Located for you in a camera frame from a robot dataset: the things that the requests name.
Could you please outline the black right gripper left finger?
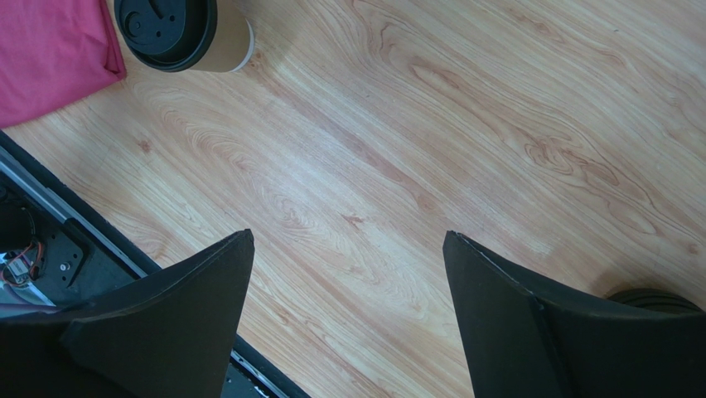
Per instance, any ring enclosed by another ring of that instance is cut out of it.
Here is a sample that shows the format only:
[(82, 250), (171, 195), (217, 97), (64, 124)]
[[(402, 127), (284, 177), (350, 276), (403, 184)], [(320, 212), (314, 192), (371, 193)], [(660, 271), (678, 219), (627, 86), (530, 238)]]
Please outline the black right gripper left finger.
[(98, 297), (3, 318), (2, 396), (219, 396), (253, 262), (239, 231)]

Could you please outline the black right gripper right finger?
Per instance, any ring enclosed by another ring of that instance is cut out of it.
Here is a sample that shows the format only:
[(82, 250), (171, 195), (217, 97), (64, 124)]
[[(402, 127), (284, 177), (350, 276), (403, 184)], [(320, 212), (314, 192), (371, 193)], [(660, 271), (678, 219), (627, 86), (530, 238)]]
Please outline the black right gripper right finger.
[(455, 231), (442, 252), (475, 396), (704, 396), (705, 312), (586, 294)]

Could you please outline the brown paper coffee cup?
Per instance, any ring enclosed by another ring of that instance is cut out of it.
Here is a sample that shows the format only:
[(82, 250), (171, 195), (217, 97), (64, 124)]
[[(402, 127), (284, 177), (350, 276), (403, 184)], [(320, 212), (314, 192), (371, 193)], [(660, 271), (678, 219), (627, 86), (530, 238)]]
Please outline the brown paper coffee cup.
[(254, 33), (235, 1), (216, 1), (215, 35), (191, 70), (231, 72), (243, 68), (254, 51)]

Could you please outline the black cup lid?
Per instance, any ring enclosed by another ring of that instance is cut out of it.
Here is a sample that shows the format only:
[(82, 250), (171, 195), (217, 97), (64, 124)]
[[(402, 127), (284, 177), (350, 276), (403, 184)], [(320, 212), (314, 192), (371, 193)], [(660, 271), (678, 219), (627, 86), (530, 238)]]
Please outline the black cup lid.
[(195, 67), (215, 37), (217, 2), (210, 0), (116, 0), (115, 21), (128, 49), (163, 72)]

